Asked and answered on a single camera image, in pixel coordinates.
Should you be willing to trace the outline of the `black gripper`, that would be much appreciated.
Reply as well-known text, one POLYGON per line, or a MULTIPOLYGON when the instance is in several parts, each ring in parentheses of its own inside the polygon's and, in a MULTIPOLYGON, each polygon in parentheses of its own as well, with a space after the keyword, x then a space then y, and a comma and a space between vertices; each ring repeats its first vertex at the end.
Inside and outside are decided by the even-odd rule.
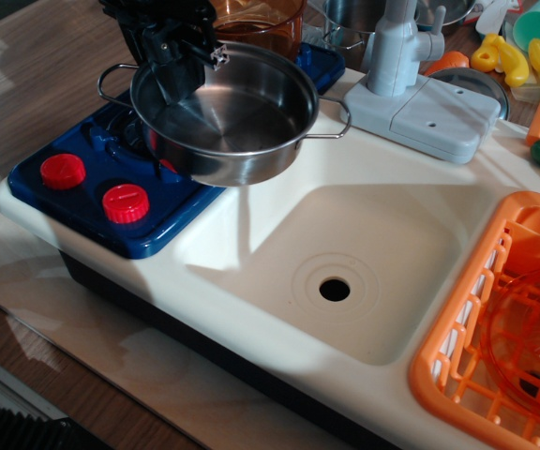
POLYGON ((217 13, 209 1, 102 0, 100 4, 117 21, 134 61, 147 61, 169 105, 199 89, 206 68, 218 70, 229 61, 227 46, 215 35, 217 13), (179 25, 164 25, 166 21, 179 25))

